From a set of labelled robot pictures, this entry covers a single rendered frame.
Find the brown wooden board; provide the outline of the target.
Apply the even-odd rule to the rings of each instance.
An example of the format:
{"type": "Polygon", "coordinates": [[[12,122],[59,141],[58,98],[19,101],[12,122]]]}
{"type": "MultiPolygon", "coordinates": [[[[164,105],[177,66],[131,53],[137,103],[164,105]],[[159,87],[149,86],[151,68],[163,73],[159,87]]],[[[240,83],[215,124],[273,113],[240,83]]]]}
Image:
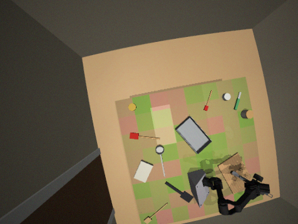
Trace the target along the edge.
{"type": "Polygon", "coordinates": [[[247,171],[246,166],[244,165],[238,153],[234,154],[217,166],[233,194],[239,192],[244,188],[245,185],[245,181],[232,174],[233,171],[237,172],[237,174],[244,177],[245,179],[252,181],[249,172],[247,171]]]}

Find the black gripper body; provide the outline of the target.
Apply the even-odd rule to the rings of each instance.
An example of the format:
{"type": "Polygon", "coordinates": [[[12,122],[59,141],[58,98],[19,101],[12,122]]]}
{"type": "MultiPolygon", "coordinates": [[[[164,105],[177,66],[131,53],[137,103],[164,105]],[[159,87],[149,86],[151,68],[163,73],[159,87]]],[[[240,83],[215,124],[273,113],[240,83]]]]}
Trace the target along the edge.
{"type": "Polygon", "coordinates": [[[260,175],[258,175],[258,174],[254,174],[253,175],[253,178],[255,178],[256,180],[252,180],[252,181],[250,181],[250,182],[254,182],[255,184],[258,184],[259,182],[258,182],[258,180],[260,181],[260,182],[262,182],[262,180],[264,179],[264,177],[261,177],[260,175]]]}

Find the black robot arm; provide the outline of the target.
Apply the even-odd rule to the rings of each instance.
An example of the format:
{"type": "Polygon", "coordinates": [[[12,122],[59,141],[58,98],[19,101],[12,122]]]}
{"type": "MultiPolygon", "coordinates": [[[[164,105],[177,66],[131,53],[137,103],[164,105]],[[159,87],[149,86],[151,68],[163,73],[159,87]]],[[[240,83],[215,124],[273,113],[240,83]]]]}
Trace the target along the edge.
{"type": "Polygon", "coordinates": [[[207,178],[204,176],[203,180],[203,187],[209,186],[211,187],[212,190],[217,191],[218,195],[218,208],[219,208],[219,213],[222,215],[233,215],[234,213],[241,212],[242,209],[245,207],[246,204],[250,200],[254,200],[256,197],[261,195],[264,195],[265,193],[270,193],[270,186],[269,184],[265,183],[259,183],[255,184],[254,182],[248,182],[244,183],[244,187],[246,188],[244,191],[244,194],[237,200],[237,201],[230,201],[229,199],[225,199],[223,197],[222,189],[222,180],[218,177],[211,177],[207,178]],[[234,206],[232,209],[228,209],[228,204],[231,204],[234,206]]]}

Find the yellow round disc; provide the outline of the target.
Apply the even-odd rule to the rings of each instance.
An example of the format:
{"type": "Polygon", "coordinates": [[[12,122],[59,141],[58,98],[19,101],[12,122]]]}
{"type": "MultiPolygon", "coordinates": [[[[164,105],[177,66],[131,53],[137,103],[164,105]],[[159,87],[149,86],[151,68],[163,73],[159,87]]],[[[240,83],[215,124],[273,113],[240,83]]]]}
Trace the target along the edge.
{"type": "Polygon", "coordinates": [[[128,109],[129,109],[130,111],[134,111],[134,110],[136,109],[135,104],[130,103],[130,104],[128,105],[128,109]]]}

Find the white spiral notepad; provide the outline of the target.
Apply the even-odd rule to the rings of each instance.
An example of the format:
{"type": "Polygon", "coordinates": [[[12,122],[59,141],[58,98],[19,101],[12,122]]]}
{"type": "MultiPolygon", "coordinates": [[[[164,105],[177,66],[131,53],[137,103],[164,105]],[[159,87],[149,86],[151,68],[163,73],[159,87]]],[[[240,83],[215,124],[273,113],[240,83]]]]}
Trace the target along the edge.
{"type": "Polygon", "coordinates": [[[141,162],[138,165],[138,168],[136,170],[136,173],[134,175],[134,179],[138,179],[145,183],[152,168],[153,168],[153,164],[147,163],[147,162],[141,160],[141,162]]]}

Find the short grey cylinder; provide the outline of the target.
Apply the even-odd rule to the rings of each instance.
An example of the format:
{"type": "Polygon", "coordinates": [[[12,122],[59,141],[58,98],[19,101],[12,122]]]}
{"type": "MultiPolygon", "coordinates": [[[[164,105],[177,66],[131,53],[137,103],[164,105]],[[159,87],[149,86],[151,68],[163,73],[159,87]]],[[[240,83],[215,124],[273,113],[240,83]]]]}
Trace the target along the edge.
{"type": "Polygon", "coordinates": [[[231,98],[231,95],[230,95],[229,93],[225,93],[225,94],[222,95],[222,99],[223,99],[224,101],[227,101],[227,100],[229,100],[230,98],[231,98]]]}

